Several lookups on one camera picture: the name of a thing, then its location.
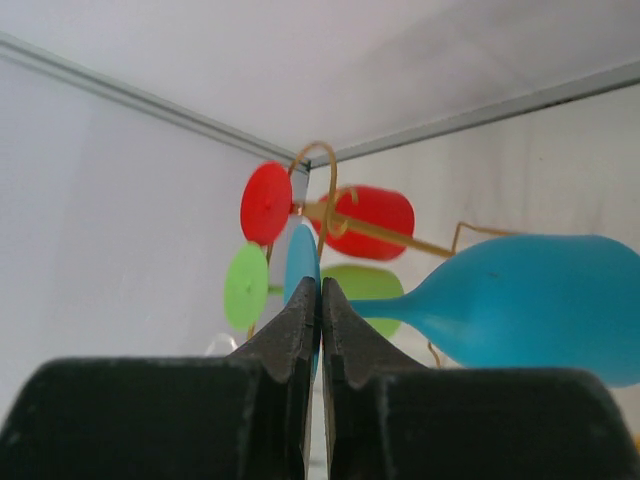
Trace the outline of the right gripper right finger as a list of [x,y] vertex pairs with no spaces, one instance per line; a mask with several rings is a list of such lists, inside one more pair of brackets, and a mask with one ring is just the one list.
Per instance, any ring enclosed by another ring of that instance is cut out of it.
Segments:
[[333,479],[635,479],[639,454],[593,375],[432,369],[378,334],[339,284],[322,287]]

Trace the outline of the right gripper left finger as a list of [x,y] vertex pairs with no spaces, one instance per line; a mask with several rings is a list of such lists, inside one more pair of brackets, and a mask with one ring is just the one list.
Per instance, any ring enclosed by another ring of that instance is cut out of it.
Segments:
[[61,358],[1,429],[5,479],[303,479],[316,283],[222,357]]

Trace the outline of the red plastic wine glass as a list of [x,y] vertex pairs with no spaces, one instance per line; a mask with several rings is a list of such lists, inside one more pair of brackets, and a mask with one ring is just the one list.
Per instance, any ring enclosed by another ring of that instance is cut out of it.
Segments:
[[[316,233],[322,229],[328,195],[317,202],[293,199],[288,171],[277,162],[260,165],[249,178],[241,201],[240,223],[245,238],[260,246],[276,241],[293,215],[310,220]],[[367,185],[338,189],[334,216],[328,221],[325,243],[351,257],[390,261],[406,247],[355,231],[356,220],[411,237],[415,213],[401,193]]]

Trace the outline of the green plastic wine glass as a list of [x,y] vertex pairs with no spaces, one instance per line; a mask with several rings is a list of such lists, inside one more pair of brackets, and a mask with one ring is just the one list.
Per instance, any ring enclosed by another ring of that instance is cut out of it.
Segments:
[[[270,296],[288,302],[304,272],[285,270],[282,286],[269,280],[269,264],[262,248],[254,243],[244,245],[234,256],[227,271],[223,304],[232,328],[247,332],[261,317]],[[333,278],[348,300],[380,300],[404,293],[397,276],[389,270],[363,265],[343,264],[324,268],[319,278]]]

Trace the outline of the rear clear wine glass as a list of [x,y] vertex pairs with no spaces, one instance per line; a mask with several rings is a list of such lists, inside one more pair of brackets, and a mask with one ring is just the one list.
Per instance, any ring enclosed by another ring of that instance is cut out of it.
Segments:
[[235,338],[227,333],[216,334],[207,346],[204,355],[207,357],[227,356],[238,348]]

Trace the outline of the cyan plastic wine glass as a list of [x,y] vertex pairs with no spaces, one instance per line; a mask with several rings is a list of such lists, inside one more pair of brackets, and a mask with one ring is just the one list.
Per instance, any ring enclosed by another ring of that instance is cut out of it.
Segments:
[[616,388],[639,381],[639,255],[608,237],[487,240],[407,294],[347,304],[412,326],[467,368],[576,368]]

